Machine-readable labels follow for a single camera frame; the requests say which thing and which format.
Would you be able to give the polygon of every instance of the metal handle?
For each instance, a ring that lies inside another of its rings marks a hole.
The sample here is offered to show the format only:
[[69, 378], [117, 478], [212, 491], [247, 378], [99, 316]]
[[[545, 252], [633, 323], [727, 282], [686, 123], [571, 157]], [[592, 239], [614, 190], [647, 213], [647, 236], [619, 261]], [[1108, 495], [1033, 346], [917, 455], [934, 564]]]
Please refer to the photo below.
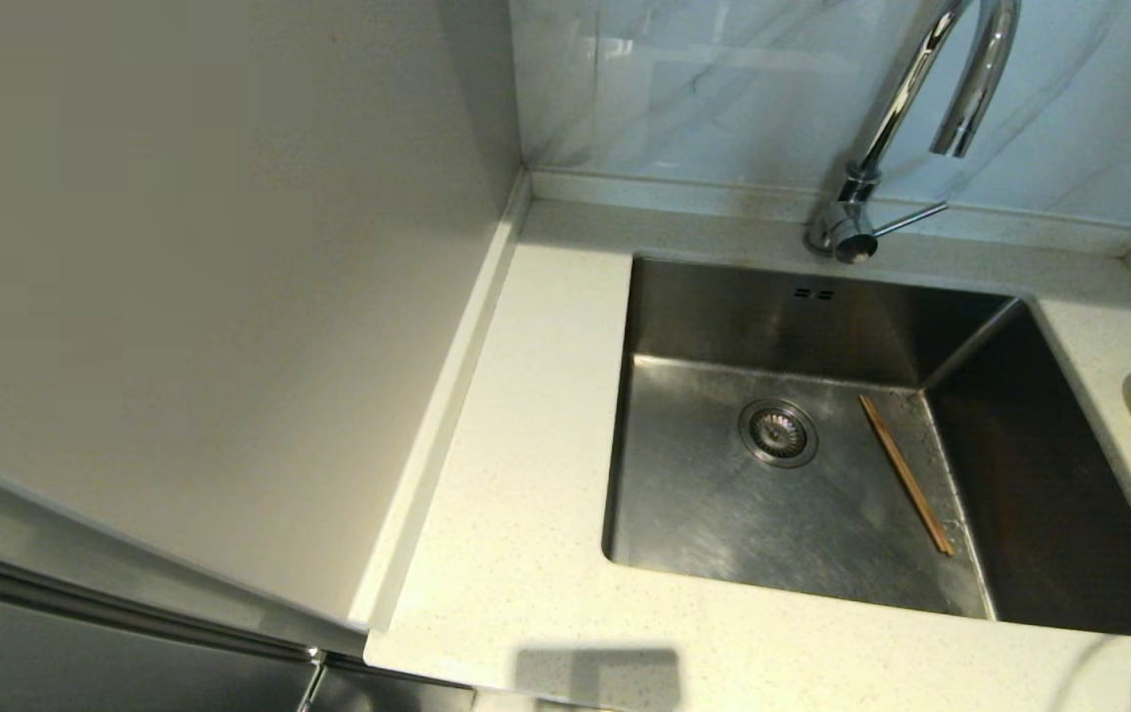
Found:
[[948, 209], [948, 201], [941, 200], [940, 202], [933, 203], [929, 208], [922, 208], [910, 216], [900, 217], [899, 220], [892, 220], [887, 223], [887, 225], [879, 226], [878, 229], [873, 231], [873, 237], [882, 237], [883, 234], [891, 234], [897, 229], [906, 228], [906, 226], [913, 225], [918, 220], [924, 220], [930, 216], [936, 216]]

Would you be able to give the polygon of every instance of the backsplash trim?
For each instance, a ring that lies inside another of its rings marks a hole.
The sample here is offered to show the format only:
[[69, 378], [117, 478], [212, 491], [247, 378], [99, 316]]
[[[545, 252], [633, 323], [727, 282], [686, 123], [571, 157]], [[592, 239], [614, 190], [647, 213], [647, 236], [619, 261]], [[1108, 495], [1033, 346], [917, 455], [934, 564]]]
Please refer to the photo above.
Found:
[[[615, 177], [556, 170], [534, 170], [530, 180], [535, 198], [539, 200], [787, 223], [811, 220], [821, 200], [821, 194], [810, 190]], [[875, 198], [870, 202], [878, 225], [922, 207], [908, 200]], [[1124, 258], [1131, 252], [1131, 225], [1021, 210], [953, 206], [905, 232], [1107, 258]]]

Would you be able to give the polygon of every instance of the refrigerator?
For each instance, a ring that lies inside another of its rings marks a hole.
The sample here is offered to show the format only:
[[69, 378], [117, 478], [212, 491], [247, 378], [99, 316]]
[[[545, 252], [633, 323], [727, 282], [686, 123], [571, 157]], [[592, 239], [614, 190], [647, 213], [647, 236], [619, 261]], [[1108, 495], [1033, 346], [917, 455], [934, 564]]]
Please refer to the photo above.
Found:
[[459, 712], [474, 697], [0, 562], [1, 712]]

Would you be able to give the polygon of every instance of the stainless steel sink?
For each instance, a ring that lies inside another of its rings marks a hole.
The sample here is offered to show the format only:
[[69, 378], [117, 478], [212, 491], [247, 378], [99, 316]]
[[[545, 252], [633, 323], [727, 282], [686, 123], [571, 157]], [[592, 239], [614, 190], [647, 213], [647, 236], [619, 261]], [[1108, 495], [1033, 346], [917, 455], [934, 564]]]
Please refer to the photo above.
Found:
[[1035, 319], [1007, 296], [637, 260], [605, 553], [1131, 635], [1131, 510]]

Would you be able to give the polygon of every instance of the marble tile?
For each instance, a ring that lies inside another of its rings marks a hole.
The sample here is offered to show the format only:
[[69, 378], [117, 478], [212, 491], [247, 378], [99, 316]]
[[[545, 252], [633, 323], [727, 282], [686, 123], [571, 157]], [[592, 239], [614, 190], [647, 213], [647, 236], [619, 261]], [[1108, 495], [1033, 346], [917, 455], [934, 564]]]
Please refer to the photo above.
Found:
[[[526, 162], [820, 190], [929, 6], [512, 0]], [[1131, 225], [1131, 0], [1025, 3], [1008, 72], [958, 162], [926, 147], [973, 31], [968, 17], [950, 37], [879, 197]]]

